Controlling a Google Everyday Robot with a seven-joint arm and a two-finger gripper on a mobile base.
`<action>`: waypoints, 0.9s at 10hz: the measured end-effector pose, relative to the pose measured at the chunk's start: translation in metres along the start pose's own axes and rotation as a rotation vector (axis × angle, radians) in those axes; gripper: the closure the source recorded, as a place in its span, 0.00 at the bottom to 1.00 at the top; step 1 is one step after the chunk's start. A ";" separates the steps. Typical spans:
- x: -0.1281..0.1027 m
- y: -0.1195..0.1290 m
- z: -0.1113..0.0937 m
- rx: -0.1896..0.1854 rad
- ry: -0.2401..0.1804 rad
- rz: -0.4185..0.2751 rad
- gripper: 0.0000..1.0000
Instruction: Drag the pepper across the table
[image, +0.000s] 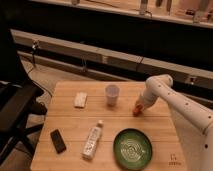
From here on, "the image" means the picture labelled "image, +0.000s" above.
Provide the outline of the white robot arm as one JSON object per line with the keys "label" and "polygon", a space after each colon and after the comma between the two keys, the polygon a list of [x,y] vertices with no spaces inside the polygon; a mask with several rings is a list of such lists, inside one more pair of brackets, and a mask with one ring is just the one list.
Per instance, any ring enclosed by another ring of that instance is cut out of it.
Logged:
{"label": "white robot arm", "polygon": [[162,98],[206,136],[199,171],[213,171],[213,110],[178,93],[172,86],[173,78],[168,74],[149,77],[136,100],[133,115],[138,116]]}

